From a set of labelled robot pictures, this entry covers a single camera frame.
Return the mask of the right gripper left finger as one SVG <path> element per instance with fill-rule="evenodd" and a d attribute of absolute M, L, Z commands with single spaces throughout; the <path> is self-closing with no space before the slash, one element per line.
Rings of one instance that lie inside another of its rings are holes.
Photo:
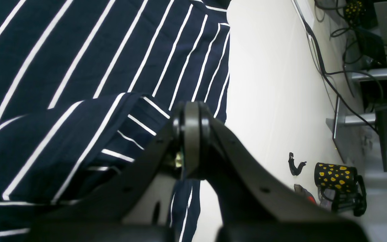
<path fill-rule="evenodd" d="M 134 163 L 75 205 L 39 219 L 30 242 L 182 242 L 175 190 L 187 178 L 181 103 Z"/>

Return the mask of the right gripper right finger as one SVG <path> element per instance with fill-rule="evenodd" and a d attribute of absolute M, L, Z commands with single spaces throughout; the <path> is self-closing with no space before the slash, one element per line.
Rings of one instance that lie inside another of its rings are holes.
<path fill-rule="evenodd" d="M 184 106 L 184 177 L 218 196 L 217 242 L 367 242 L 353 221 L 296 194 L 266 171 L 204 103 Z"/>

